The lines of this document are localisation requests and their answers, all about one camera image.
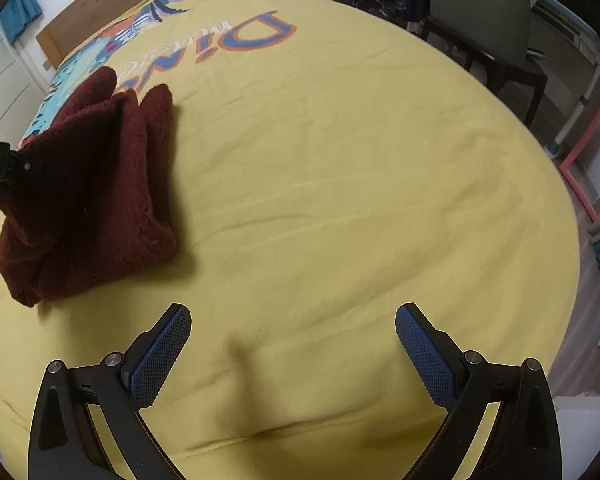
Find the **dark red knit sweater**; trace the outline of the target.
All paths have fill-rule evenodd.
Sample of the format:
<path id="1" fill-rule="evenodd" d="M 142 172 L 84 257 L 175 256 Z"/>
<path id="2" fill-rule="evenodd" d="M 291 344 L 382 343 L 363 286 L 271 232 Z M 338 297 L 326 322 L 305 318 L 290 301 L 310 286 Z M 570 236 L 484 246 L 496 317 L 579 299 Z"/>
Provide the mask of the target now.
<path id="1" fill-rule="evenodd" d="M 50 126 L 8 151 L 0 272 L 16 301 L 65 299 L 171 260 L 173 96 L 119 91 L 95 70 Z"/>

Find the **white wardrobe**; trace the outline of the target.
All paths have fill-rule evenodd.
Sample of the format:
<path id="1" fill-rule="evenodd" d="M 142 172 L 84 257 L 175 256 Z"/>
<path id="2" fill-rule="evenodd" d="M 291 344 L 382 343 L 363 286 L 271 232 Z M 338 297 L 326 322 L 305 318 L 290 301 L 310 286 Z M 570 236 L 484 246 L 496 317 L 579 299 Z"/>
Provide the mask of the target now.
<path id="1" fill-rule="evenodd" d="M 28 130 L 43 92 L 0 27 L 0 142 L 16 148 Z"/>

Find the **teal curtain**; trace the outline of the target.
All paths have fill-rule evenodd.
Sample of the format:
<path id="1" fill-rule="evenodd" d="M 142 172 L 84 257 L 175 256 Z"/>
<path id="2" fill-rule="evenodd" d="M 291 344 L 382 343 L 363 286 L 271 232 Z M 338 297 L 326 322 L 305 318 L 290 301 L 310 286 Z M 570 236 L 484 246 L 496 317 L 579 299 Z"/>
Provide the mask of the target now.
<path id="1" fill-rule="evenodd" d="M 6 40 L 14 44 L 42 14 L 38 0 L 8 0 L 0 13 L 0 24 Z"/>

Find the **yellow dinosaur bedspread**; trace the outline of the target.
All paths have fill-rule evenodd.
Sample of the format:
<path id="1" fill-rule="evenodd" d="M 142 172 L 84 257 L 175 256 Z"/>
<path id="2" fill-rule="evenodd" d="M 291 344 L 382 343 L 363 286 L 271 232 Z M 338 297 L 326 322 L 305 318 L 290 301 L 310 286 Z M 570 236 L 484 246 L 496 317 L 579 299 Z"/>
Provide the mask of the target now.
<path id="1" fill-rule="evenodd" d="M 55 74 L 174 99 L 168 263 L 28 308 L 0 273 L 0 450 L 27 474 L 46 365 L 193 330 L 144 416 L 189 479 L 399 479 L 440 426 L 394 331 L 414 302 L 464 349 L 551 366 L 576 299 L 564 182 L 487 88 L 329 0 L 143 0 Z M 0 213 L 0 234 L 4 221 Z"/>

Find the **black backpack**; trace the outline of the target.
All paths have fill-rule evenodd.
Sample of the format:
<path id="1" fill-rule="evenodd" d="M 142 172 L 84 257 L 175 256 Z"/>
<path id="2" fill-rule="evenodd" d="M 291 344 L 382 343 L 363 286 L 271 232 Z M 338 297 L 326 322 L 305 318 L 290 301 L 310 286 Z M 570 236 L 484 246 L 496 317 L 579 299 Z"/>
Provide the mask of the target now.
<path id="1" fill-rule="evenodd" d="M 396 14 L 393 0 L 344 0 L 349 6 L 406 29 L 405 21 Z"/>

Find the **grey desk chair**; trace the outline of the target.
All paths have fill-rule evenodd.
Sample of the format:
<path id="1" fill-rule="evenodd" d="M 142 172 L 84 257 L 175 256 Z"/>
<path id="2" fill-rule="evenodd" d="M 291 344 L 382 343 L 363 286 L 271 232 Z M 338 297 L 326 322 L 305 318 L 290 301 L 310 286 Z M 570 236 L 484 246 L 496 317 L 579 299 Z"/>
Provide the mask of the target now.
<path id="1" fill-rule="evenodd" d="M 547 84 L 542 67 L 528 53 L 531 0 L 430 0 L 420 38 L 435 34 L 486 66 L 486 86 L 498 94 L 509 81 L 533 89 L 524 124 L 530 126 Z"/>

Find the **white desk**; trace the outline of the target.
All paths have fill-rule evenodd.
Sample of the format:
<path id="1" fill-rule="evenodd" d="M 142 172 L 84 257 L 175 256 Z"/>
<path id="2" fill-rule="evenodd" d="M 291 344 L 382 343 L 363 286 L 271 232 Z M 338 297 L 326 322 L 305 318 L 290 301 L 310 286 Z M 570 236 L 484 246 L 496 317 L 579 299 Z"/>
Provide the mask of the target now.
<path id="1" fill-rule="evenodd" d="M 535 0 L 530 46 L 547 73 L 547 99 L 565 118 L 545 149 L 555 157 L 580 136 L 600 102 L 600 35 L 558 0 Z"/>

